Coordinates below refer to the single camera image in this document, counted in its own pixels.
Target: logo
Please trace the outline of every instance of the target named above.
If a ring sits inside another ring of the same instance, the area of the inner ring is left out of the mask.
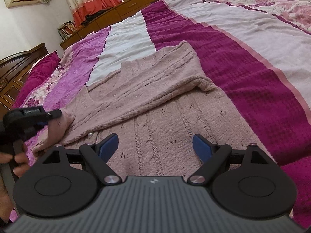
[[[30,114],[34,114],[34,113],[37,113],[37,112],[41,112],[39,108],[36,108],[36,109],[28,109],[28,110],[23,110],[24,112],[24,115],[30,115]]]
[[[159,181],[157,180],[157,179],[153,179],[153,180],[151,180],[150,181],[152,184],[156,184],[156,183],[158,183]]]

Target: magenta pillow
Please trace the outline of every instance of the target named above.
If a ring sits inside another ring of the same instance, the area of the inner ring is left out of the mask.
[[[38,62],[37,65],[30,72],[25,85],[19,92],[17,99],[13,105],[13,108],[19,108],[26,100],[29,93],[35,89],[37,86],[41,85],[46,79],[54,72],[60,63],[60,58],[58,57],[56,51],[50,53],[42,60]]]

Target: wooden headboard shelf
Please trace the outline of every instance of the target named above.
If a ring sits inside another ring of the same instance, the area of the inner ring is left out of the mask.
[[[12,108],[32,65],[46,54],[48,51],[42,43],[0,60],[0,118]]]

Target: pink knit sweater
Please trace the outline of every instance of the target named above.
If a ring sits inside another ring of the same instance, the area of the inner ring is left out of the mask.
[[[256,142],[270,155],[231,100],[205,76],[187,42],[125,62],[100,83],[84,87],[48,131],[40,136],[35,155],[59,140],[66,148],[78,148],[118,134],[119,148],[108,165],[123,178],[187,178],[201,165],[192,149],[196,133],[234,149]]]

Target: bedspread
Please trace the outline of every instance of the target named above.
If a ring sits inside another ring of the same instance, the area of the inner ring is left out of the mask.
[[[32,106],[43,104],[46,110],[63,107],[84,84],[102,80],[123,61],[185,40],[196,51],[206,76],[225,92],[296,183],[294,220],[307,227],[311,224],[310,4],[158,1],[68,48],[59,69],[27,101]],[[36,139],[27,145],[32,147]]]

